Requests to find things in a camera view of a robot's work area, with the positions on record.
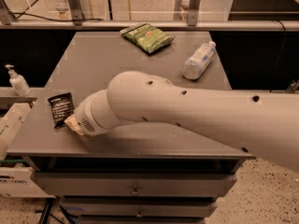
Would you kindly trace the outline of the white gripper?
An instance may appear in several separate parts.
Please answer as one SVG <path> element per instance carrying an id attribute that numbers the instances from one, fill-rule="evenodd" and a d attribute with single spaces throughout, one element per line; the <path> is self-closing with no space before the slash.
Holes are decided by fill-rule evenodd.
<path id="1" fill-rule="evenodd" d="M 84 99 L 75 109 L 75 114 L 64 123 L 79 135 L 96 136 L 107 133 L 121 124 L 107 101 L 107 91 L 98 91 Z"/>

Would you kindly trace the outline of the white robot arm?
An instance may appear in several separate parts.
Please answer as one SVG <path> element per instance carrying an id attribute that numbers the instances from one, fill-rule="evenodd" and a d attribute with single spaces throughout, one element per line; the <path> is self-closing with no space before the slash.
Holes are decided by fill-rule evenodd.
<path id="1" fill-rule="evenodd" d="M 177 125 L 299 172 L 299 96 L 187 89 L 127 71 L 85 98 L 64 123 L 95 136 L 142 121 Z"/>

